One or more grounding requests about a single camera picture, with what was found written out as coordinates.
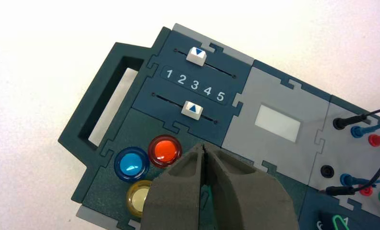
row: black socket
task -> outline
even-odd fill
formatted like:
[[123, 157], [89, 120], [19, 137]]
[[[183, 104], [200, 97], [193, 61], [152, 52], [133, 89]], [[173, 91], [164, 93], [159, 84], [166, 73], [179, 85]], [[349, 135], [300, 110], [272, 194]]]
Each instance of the black socket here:
[[334, 169], [329, 165], [321, 167], [321, 175], [325, 178], [332, 178], [334, 176]]

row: cable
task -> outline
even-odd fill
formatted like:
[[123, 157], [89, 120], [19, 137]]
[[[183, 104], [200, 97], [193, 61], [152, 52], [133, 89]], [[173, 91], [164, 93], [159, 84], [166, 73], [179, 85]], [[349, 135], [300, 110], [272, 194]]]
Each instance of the cable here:
[[370, 187], [372, 186], [372, 184], [375, 183], [375, 181], [377, 181], [377, 179], [380, 177], [380, 168], [379, 170], [376, 172], [376, 174], [372, 177], [372, 179], [370, 181], [368, 181], [366, 184], [364, 184], [362, 187], [358, 187], [358, 188], [355, 188], [354, 191], [357, 192], [357, 191], [360, 191], [362, 189], [365, 189], [367, 187]]
[[325, 193], [331, 196], [354, 195], [355, 192], [372, 186], [379, 177], [380, 177], [380, 168], [372, 177], [372, 179], [368, 181], [366, 184], [364, 184], [362, 187], [353, 188], [352, 186], [330, 186], [330, 187], [327, 187], [325, 190], [321, 190], [320, 193]]
[[370, 112], [370, 113], [367, 113], [367, 114], [364, 114], [364, 115], [365, 115], [365, 116], [370, 116], [370, 115], [374, 115], [374, 114], [378, 114], [378, 113], [380, 113], [380, 109], [375, 110], [375, 111]]
[[353, 124], [356, 124], [358, 122], [364, 121], [367, 119], [368, 116], [374, 115], [377, 113], [380, 113], [380, 109], [375, 110], [375, 111], [370, 112], [370, 113], [360, 114], [360, 115], [356, 115], [356, 116], [352, 116], [352, 117], [348, 117], [348, 118], [337, 117], [333, 120], [333, 125], [336, 129], [342, 130], [348, 125], [353, 125]]
[[377, 125], [375, 125], [375, 126], [366, 127], [366, 128], [362, 128], [360, 126], [353, 126], [351, 128], [351, 134], [355, 138], [361, 138], [366, 133], [372, 133], [372, 132], [374, 132], [374, 131], [376, 131], [378, 129], [380, 129], [380, 123], [377, 124]]
[[[343, 186], [353, 186], [357, 184], [366, 184], [369, 180], [364, 178], [356, 178], [347, 173], [344, 173], [340, 177], [340, 182]], [[380, 184], [380, 179], [375, 181], [372, 187], [376, 187], [375, 184]]]

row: white table surface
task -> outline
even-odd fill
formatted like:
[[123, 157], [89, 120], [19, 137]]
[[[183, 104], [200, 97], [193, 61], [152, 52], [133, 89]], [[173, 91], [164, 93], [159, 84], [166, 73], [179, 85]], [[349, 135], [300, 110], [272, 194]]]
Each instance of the white table surface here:
[[380, 108], [380, 0], [0, 1], [0, 229], [99, 227], [70, 200], [57, 139], [114, 42], [180, 23], [367, 110]]

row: handle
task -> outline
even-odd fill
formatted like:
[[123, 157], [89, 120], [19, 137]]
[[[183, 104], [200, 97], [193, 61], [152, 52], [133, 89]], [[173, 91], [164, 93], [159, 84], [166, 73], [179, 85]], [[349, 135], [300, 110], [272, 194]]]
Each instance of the handle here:
[[124, 104], [132, 105], [146, 76], [151, 76], [152, 72], [155, 71], [155, 68], [147, 68], [146, 64], [152, 55], [159, 53], [169, 32], [169, 29], [163, 28], [152, 48], [115, 43], [67, 123], [58, 141], [87, 166], [87, 170], [71, 198], [72, 200], [78, 203], [83, 201], [99, 167], [106, 167], [111, 158], [110, 154], [106, 157], [101, 156], [101, 150], [105, 145], [105, 140], [115, 138], [118, 128], [131, 106], [119, 108], [117, 112], [118, 119], [112, 120], [98, 147], [91, 143], [88, 137], [119, 81], [127, 68], [138, 71], [135, 82], [131, 85], [124, 98]]

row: gray plastic panel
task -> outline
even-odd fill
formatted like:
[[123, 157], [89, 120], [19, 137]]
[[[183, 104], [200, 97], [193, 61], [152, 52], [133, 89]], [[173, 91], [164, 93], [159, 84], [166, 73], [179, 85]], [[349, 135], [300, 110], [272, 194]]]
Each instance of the gray plastic panel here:
[[116, 219], [110, 218], [83, 205], [78, 209], [76, 216], [107, 230], [120, 230], [116, 227], [118, 224]]
[[[267, 161], [277, 166], [285, 176], [308, 184], [315, 154], [322, 149], [322, 141], [314, 143], [322, 128], [328, 102], [301, 89], [290, 89], [280, 79], [252, 68], [242, 95], [237, 94], [233, 105], [243, 103], [239, 117], [234, 116], [224, 139], [223, 148], [254, 161], [256, 168]], [[292, 142], [255, 125], [261, 105], [272, 108], [300, 121], [296, 142]]]
[[[380, 146], [373, 147], [368, 142], [369, 134], [362, 138], [353, 138], [350, 134], [351, 126], [344, 130], [336, 130], [332, 121], [337, 117], [350, 117], [356, 114], [333, 103], [329, 104], [324, 128], [318, 132], [316, 140], [324, 139], [325, 144], [321, 154], [317, 154], [312, 170], [309, 186], [316, 189], [325, 189], [328, 186], [341, 186], [339, 178], [341, 174], [348, 173], [357, 178], [370, 179], [380, 167]], [[371, 124], [358, 123], [361, 127], [377, 124], [377, 119], [368, 117]], [[331, 165], [334, 168], [333, 178], [327, 179], [321, 176], [320, 168], [323, 165]], [[337, 196], [339, 204], [350, 210], [353, 206], [347, 203], [349, 198], [360, 202], [362, 209], [380, 217], [380, 201], [378, 194], [380, 184], [373, 188], [371, 196], [355, 195]]]
[[222, 52], [224, 54], [227, 54], [227, 55], [229, 55], [229, 56], [231, 56], [233, 58], [236, 58], [236, 59], [238, 59], [240, 61], [243, 61], [246, 64], [249, 64], [249, 65], [253, 64], [254, 59], [252, 57], [250, 57], [250, 56], [248, 56], [248, 55], [246, 55], [244, 53], [241, 53], [241, 52], [239, 52], [239, 51], [237, 51], [235, 49], [232, 49], [231, 47], [226, 46], [226, 45], [224, 45], [222, 43], [219, 43], [219, 42], [217, 42], [217, 41], [215, 41], [215, 40], [213, 40], [213, 39], [211, 39], [209, 37], [206, 37], [206, 36], [204, 36], [202, 34], [199, 34], [199, 33], [195, 32], [194, 30], [190, 30], [187, 27], [184, 27], [184, 26], [182, 26], [180, 24], [177, 24], [177, 23], [174, 24], [173, 30], [177, 31], [177, 32], [179, 32], [179, 33], [181, 33], [183, 35], [186, 35], [186, 36], [188, 36], [188, 37], [190, 37], [190, 38], [192, 38], [194, 40], [197, 40], [197, 41], [201, 42], [202, 43], [201, 48], [204, 49], [204, 50], [208, 50], [210, 52], [215, 52], [215, 48], [213, 48], [213, 46], [217, 45], [217, 46], [223, 48]]

